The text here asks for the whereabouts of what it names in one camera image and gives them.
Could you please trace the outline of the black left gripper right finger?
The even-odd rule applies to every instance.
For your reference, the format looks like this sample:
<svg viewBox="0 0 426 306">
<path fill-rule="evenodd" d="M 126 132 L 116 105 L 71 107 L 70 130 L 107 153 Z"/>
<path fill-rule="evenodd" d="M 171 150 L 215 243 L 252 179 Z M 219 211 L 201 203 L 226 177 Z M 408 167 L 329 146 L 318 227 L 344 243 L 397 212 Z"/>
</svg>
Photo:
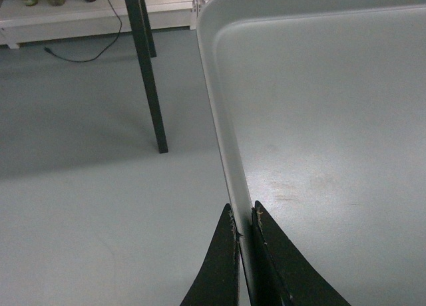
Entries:
<svg viewBox="0 0 426 306">
<path fill-rule="evenodd" d="M 257 305 L 349 305 L 259 201 L 252 208 L 252 235 Z"/>
</svg>

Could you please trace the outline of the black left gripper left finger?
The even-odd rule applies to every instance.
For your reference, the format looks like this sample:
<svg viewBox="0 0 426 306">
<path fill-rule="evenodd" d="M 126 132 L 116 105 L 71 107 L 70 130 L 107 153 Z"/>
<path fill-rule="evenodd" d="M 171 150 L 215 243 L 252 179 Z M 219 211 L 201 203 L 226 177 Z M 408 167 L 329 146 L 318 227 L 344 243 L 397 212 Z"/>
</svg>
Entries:
<svg viewBox="0 0 426 306">
<path fill-rule="evenodd" d="M 201 268 L 181 305 L 239 304 L 240 234 L 230 204 L 218 220 Z"/>
</svg>

